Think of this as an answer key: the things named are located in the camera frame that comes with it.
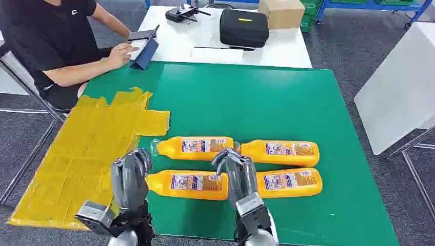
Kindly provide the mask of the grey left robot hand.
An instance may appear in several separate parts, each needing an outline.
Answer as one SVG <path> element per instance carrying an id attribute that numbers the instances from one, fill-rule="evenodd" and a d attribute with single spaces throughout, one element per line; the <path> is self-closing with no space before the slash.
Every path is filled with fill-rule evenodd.
<path id="1" fill-rule="evenodd" d="M 151 168 L 151 155 L 144 148 L 134 149 L 111 164 L 112 191 L 120 210 L 136 213 L 145 204 L 149 191 L 145 178 Z"/>

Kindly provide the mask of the person's right hand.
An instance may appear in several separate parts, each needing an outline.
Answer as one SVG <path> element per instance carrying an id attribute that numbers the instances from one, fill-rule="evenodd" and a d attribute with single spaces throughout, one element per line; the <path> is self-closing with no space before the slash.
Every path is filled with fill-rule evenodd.
<path id="1" fill-rule="evenodd" d="M 111 49 L 109 56 L 104 59 L 104 67 L 107 71 L 118 69 L 125 65 L 131 58 L 131 53 L 139 48 L 130 44 L 122 43 Z"/>

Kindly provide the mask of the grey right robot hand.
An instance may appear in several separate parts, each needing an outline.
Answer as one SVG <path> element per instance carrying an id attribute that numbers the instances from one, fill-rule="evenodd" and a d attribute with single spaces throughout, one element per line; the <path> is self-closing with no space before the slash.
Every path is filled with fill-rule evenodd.
<path id="1" fill-rule="evenodd" d="M 223 168 L 226 168 L 229 182 L 228 199 L 232 208 L 236 208 L 236 202 L 239 200 L 258 191 L 256 169 L 250 157 L 226 148 L 217 153 L 211 164 L 216 175 L 221 175 Z"/>

